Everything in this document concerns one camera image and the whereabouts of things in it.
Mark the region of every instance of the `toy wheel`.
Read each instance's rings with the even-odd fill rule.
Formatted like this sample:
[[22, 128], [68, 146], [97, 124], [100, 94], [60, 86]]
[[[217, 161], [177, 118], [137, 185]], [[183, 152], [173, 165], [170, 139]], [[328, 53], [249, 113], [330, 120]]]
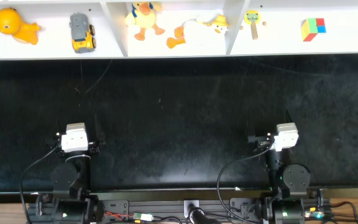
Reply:
[[95, 49], [96, 48], [96, 40], [92, 37], [92, 46]]
[[94, 32], [94, 26], [89, 25], [89, 30], [91, 31], [91, 35], [94, 35], [94, 34], [95, 34], [95, 32]]

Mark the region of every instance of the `blue vest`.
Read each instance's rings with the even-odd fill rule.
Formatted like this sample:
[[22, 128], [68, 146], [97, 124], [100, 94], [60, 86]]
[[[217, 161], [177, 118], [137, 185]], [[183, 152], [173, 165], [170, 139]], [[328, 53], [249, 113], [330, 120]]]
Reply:
[[[150, 2], [150, 8], [153, 9], [153, 4]], [[134, 17], [136, 18], [137, 17], [137, 14], [135, 13], [135, 6], [132, 4], [132, 15], [134, 15]]]

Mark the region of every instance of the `black table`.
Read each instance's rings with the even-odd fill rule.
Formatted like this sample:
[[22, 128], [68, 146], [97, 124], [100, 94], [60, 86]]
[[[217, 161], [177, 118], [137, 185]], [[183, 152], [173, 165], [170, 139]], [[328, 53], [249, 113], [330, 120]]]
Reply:
[[[0, 62], [0, 192], [48, 152], [69, 123], [108, 146], [91, 160], [92, 190], [213, 188], [229, 161], [252, 154], [249, 114], [275, 130], [288, 110], [300, 132], [290, 152], [312, 187], [358, 187], [358, 55]], [[50, 190], [56, 156], [32, 169], [25, 190]], [[223, 186], [269, 186], [263, 161], [228, 169]]]

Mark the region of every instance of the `toy handle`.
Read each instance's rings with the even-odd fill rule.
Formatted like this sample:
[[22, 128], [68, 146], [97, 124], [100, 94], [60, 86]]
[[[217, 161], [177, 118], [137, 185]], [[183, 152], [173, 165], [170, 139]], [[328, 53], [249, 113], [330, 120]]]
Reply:
[[252, 33], [252, 39], [257, 40], [258, 39], [258, 31], [256, 29], [255, 22], [251, 22], [251, 33]]

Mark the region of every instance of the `plush duck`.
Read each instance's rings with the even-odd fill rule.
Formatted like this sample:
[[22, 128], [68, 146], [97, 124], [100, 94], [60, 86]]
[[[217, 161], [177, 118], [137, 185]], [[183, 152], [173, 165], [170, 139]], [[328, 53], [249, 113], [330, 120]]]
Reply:
[[15, 9], [7, 8], [0, 10], [0, 32], [12, 35], [20, 43], [38, 43], [37, 31], [40, 27], [37, 23], [25, 23]]
[[157, 2], [132, 3], [132, 12], [126, 17], [126, 24], [128, 26], [138, 25], [140, 27], [140, 32], [135, 35], [137, 40], [145, 40], [144, 34], [148, 28], [153, 28], [156, 35], [161, 35], [165, 32], [165, 29], [159, 28], [155, 23], [157, 15], [154, 10], [161, 12], [161, 4]]
[[172, 49], [178, 44], [190, 44], [193, 47], [212, 44], [216, 35], [224, 35], [229, 24], [224, 15], [218, 15], [209, 22], [201, 22], [199, 19], [186, 21], [183, 26], [175, 29], [176, 38], [168, 38], [167, 46]]

